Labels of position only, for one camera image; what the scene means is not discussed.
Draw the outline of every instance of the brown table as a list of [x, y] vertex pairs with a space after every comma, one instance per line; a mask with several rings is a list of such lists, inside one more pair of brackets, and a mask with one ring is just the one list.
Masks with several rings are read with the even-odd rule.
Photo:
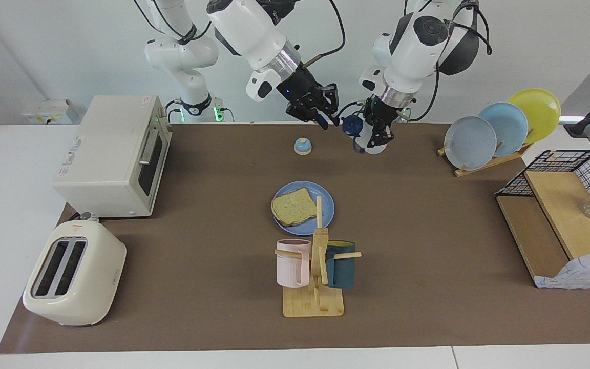
[[[494, 199], [522, 161], [455, 178], [445, 130], [397, 126], [368, 156], [339, 129], [176, 126], [154, 215], [103, 222], [128, 250], [107, 317], [19, 304], [0, 353], [590, 343], [590, 290], [535, 288]], [[330, 237], [363, 252], [342, 317], [282, 316], [269, 203], [293, 180], [329, 190]]]

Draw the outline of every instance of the white cup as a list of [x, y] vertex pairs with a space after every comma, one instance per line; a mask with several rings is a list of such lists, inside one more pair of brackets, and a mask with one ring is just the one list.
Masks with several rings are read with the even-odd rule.
[[277, 255], [277, 283], [283, 287], [299, 288], [309, 285], [311, 241], [279, 240], [277, 250], [297, 252], [302, 259]]

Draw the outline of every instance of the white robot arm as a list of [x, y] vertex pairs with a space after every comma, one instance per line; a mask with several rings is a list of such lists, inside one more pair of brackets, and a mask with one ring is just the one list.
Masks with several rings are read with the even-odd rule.
[[393, 140], [391, 123], [435, 70], [452, 75], [472, 64], [481, 37], [476, 31], [478, 6], [477, 0], [405, 1], [405, 15], [395, 32], [375, 41], [373, 54], [379, 65], [368, 67], [359, 80], [373, 94], [363, 112], [372, 135], [361, 135], [356, 140], [360, 147], [379, 153]]
[[250, 98], [262, 101], [276, 89], [290, 102], [287, 114], [302, 121], [316, 121], [326, 129], [328, 122], [322, 116], [325, 114], [337, 126], [336, 85], [318, 84], [305, 68], [297, 49], [276, 28], [276, 23], [285, 16], [279, 14], [278, 7], [288, 7], [284, 10], [287, 14], [294, 3], [294, 0], [274, 3], [263, 0], [262, 4], [272, 6], [268, 10], [256, 0], [210, 0], [206, 12], [227, 48], [243, 56], [254, 70], [246, 86]]
[[196, 37], [197, 27], [190, 19], [184, 0], [147, 0], [154, 24], [161, 37], [145, 45], [148, 63], [173, 78], [181, 100], [182, 115], [191, 122], [220, 121], [222, 105], [208, 91], [203, 75], [195, 68], [206, 68], [218, 61], [218, 47], [208, 36]]

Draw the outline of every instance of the slice of bread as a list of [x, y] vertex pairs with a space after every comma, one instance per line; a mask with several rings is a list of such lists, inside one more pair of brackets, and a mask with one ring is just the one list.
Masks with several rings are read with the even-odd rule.
[[302, 224], [318, 215], [318, 210], [306, 187], [274, 198], [270, 207], [272, 214], [284, 227]]

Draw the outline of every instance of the blue mug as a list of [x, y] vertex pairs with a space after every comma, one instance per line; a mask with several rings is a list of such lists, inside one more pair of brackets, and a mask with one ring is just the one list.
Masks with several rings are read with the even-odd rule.
[[335, 254], [347, 254], [354, 251], [356, 251], [354, 242], [333, 240], [327, 243], [325, 254], [327, 287], [350, 288], [354, 285], [354, 258], [334, 259]]

